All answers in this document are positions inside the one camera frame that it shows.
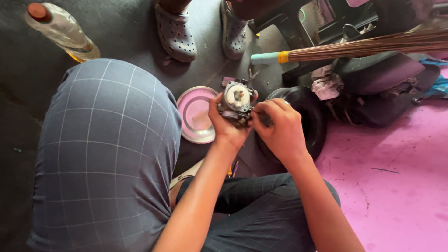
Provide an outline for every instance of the hand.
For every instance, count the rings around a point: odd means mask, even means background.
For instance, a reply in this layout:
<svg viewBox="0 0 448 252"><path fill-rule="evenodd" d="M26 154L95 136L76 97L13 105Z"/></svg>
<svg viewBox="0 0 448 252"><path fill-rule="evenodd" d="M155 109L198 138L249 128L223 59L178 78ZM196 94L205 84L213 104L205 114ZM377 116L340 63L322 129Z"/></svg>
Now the hand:
<svg viewBox="0 0 448 252"><path fill-rule="evenodd" d="M271 117L270 127L260 121L260 113ZM268 148L286 166L308 157L302 129L302 116L283 99L272 99L258 103L250 114L252 127Z"/></svg>
<svg viewBox="0 0 448 252"><path fill-rule="evenodd" d="M238 152L252 128L237 129L232 123L220 115L216 108L221 103L222 95L223 93L221 92L216 97L211 98L208 109L208 117L215 129L215 142L228 143Z"/></svg>

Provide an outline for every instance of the carburetor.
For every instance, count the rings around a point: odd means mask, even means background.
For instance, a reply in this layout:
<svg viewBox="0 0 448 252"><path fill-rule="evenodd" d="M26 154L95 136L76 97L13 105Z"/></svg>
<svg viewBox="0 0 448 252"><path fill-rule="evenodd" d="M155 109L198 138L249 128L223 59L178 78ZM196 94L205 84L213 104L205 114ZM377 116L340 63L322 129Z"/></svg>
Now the carburetor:
<svg viewBox="0 0 448 252"><path fill-rule="evenodd" d="M218 111L236 128L248 127L250 112L254 109L250 102L254 100L258 92L247 87L247 81L243 79L224 77L222 81L224 94Z"/></svg>

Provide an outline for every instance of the bottle cap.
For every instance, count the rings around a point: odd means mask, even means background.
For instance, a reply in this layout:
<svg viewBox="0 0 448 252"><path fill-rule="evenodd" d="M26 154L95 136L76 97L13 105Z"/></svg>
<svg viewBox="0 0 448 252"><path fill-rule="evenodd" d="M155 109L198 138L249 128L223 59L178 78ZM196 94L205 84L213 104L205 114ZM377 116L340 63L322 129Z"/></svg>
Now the bottle cap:
<svg viewBox="0 0 448 252"><path fill-rule="evenodd" d="M30 17L32 17L39 23L50 22L52 19L52 14L42 4L31 3L30 5L28 5L27 10Z"/></svg>

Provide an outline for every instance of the gray clog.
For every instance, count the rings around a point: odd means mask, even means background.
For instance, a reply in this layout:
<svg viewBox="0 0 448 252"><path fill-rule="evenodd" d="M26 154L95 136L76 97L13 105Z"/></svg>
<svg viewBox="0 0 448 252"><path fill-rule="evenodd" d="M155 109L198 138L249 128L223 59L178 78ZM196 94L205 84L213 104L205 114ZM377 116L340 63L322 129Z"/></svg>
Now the gray clog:
<svg viewBox="0 0 448 252"><path fill-rule="evenodd" d="M247 20L237 17L225 0L221 0L220 9L223 22L224 53L229 59L241 59L246 50Z"/></svg>
<svg viewBox="0 0 448 252"><path fill-rule="evenodd" d="M169 56L182 62L191 62L198 54L188 22L188 12L171 14L155 5L155 18L160 42Z"/></svg>

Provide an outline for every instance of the crumpled paper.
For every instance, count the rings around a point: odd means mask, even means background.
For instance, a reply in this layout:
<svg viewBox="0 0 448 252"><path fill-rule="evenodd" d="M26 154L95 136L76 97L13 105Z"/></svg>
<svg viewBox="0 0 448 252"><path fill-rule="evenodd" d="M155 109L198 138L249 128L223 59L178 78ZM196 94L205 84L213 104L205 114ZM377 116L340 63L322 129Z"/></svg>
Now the crumpled paper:
<svg viewBox="0 0 448 252"><path fill-rule="evenodd" d="M340 76L333 73L331 69L332 65L326 65L311 73L311 79L314 81L311 90L320 100L338 97L337 88L344 85Z"/></svg>

